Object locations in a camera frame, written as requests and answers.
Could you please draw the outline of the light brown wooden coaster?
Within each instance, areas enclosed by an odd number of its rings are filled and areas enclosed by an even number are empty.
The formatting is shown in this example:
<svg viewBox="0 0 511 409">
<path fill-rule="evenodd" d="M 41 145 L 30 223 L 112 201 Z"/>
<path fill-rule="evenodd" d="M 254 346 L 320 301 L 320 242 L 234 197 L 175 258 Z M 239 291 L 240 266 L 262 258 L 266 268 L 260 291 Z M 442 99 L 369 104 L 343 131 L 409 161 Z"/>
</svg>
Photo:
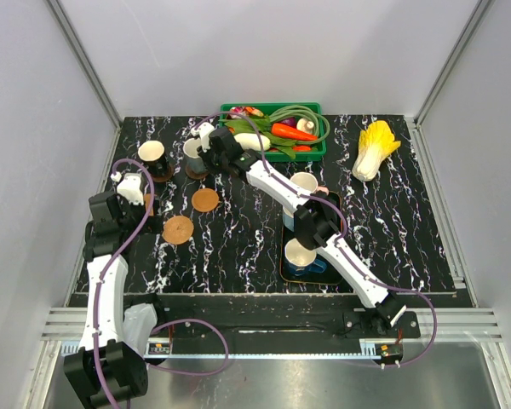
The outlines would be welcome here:
<svg viewBox="0 0 511 409">
<path fill-rule="evenodd" d="M 220 202 L 218 193 L 210 188 L 202 188 L 192 196 L 192 207 L 199 212 L 210 212 Z"/>
<path fill-rule="evenodd" d="M 151 198 L 152 198 L 151 194 L 146 193 L 144 195 L 144 205 L 146 207 L 146 210 L 150 211 L 150 216 L 154 216 L 155 211 L 154 211 L 154 206 L 152 204 Z"/>
</svg>

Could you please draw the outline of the grey blue cup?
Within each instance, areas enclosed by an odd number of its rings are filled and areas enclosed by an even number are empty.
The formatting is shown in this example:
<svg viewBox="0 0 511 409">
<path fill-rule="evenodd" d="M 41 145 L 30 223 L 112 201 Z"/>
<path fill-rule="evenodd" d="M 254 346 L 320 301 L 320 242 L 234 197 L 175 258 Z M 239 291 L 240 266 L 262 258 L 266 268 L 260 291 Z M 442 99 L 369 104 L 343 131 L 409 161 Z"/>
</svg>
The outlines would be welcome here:
<svg viewBox="0 0 511 409">
<path fill-rule="evenodd" d="M 195 138 L 186 140 L 183 145 L 183 153 L 187 158 L 187 166 L 195 174 L 202 174 L 207 171 L 204 161 L 198 154 L 198 149 L 201 146 L 201 141 Z"/>
</svg>

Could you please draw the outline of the dark walnut coaster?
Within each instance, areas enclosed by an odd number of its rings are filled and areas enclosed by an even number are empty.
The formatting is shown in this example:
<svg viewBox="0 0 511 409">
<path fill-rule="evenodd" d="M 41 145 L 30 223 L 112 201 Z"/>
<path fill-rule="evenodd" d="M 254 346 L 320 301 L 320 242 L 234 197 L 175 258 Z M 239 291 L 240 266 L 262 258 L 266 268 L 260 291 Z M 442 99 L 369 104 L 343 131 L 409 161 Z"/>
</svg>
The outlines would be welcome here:
<svg viewBox="0 0 511 409">
<path fill-rule="evenodd" d="M 189 166 L 185 168 L 185 173 L 192 180 L 203 180 L 209 174 L 208 171 L 196 172 L 192 170 Z"/>
<path fill-rule="evenodd" d="M 156 183 L 167 182 L 174 175 L 174 169 L 169 164 L 167 170 L 162 172 L 160 175 L 151 174 L 152 180 Z"/>
</svg>

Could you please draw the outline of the woven rattan coaster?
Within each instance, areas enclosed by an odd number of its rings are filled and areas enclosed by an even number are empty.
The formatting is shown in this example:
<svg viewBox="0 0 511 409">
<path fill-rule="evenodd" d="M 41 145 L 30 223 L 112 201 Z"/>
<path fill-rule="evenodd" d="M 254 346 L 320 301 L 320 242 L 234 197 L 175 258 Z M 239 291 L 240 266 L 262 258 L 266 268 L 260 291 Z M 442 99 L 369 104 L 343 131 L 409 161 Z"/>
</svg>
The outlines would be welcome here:
<svg viewBox="0 0 511 409">
<path fill-rule="evenodd" d="M 194 225 L 186 216 L 173 216 L 164 223 L 163 239 L 172 245 L 186 243 L 193 234 Z"/>
</svg>

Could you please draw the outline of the white cup dark body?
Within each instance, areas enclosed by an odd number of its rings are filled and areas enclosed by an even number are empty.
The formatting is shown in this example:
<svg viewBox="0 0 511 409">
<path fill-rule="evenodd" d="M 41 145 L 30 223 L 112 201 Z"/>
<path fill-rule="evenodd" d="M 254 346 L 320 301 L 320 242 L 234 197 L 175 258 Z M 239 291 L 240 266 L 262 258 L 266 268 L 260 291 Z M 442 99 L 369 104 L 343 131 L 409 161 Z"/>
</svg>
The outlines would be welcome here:
<svg viewBox="0 0 511 409">
<path fill-rule="evenodd" d="M 165 147 L 160 141 L 146 141 L 138 148 L 138 157 L 150 174 L 160 175 L 167 170 Z"/>
</svg>

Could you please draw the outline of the light blue cup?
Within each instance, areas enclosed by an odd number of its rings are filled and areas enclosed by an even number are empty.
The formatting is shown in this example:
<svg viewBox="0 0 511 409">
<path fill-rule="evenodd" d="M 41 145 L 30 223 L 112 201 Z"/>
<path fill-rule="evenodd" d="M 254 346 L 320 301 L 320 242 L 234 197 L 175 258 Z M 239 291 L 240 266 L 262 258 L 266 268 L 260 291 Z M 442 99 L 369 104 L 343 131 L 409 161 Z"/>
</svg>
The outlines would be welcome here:
<svg viewBox="0 0 511 409">
<path fill-rule="evenodd" d="M 295 229 L 295 218 L 291 211 L 286 207 L 283 208 L 283 224 L 291 232 Z"/>
</svg>

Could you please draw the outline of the pink cup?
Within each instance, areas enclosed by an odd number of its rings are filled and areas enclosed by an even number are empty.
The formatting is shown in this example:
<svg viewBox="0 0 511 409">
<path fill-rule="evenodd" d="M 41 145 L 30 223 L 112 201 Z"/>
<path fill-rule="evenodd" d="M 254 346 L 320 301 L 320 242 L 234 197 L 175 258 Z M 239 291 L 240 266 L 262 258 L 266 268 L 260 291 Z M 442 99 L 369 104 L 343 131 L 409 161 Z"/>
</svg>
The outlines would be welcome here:
<svg viewBox="0 0 511 409">
<path fill-rule="evenodd" d="M 298 197 L 320 196 L 327 197 L 330 193 L 327 187 L 321 187 L 317 178 L 308 172 L 297 172 L 290 181 L 297 186 L 296 195 Z"/>
</svg>

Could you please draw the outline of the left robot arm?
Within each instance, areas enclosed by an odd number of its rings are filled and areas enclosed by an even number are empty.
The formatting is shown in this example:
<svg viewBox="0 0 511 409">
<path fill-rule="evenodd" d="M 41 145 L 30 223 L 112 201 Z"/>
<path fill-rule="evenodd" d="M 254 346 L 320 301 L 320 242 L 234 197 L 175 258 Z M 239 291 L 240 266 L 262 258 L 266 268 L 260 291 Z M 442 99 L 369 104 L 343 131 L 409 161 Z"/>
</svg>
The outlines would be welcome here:
<svg viewBox="0 0 511 409">
<path fill-rule="evenodd" d="M 123 304 L 131 242 L 158 231 L 160 218 L 143 193 L 105 191 L 89 198 L 83 259 L 89 276 L 86 321 L 78 351 L 64 371 L 85 408 L 116 407 L 148 389 L 144 360 L 149 337 L 164 333 L 167 315 L 158 298 Z"/>
</svg>

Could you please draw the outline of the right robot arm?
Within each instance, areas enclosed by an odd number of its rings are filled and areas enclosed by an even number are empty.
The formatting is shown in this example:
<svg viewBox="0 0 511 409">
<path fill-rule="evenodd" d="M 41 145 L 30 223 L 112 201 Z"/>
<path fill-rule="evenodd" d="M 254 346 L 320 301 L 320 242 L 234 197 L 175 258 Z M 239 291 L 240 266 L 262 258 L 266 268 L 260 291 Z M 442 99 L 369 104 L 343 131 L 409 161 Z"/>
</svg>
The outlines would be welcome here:
<svg viewBox="0 0 511 409">
<path fill-rule="evenodd" d="M 310 193 L 275 170 L 263 151 L 245 150 L 229 129 L 203 122 L 191 134 L 201 141 L 198 156 L 212 172 L 227 172 L 262 190 L 294 216 L 294 236 L 300 245 L 323 257 L 353 288 L 372 315 L 370 327 L 380 337 L 401 326 L 406 306 L 395 290 L 384 285 L 349 248 L 340 231 L 344 217 L 323 192 Z"/>
</svg>

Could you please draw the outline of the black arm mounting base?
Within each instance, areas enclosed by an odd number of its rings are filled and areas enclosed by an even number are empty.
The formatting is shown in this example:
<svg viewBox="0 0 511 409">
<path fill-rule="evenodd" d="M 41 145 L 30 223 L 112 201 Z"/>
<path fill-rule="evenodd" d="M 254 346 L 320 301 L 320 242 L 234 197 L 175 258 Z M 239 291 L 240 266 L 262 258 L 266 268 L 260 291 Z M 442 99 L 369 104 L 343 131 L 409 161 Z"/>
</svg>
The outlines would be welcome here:
<svg viewBox="0 0 511 409">
<path fill-rule="evenodd" d="M 362 338 L 382 343 L 416 340 L 418 318 L 406 312 L 391 329 L 353 295 L 137 294 L 125 307 L 156 302 L 161 322 L 206 320 L 225 336 L 234 354 L 346 353 Z"/>
</svg>

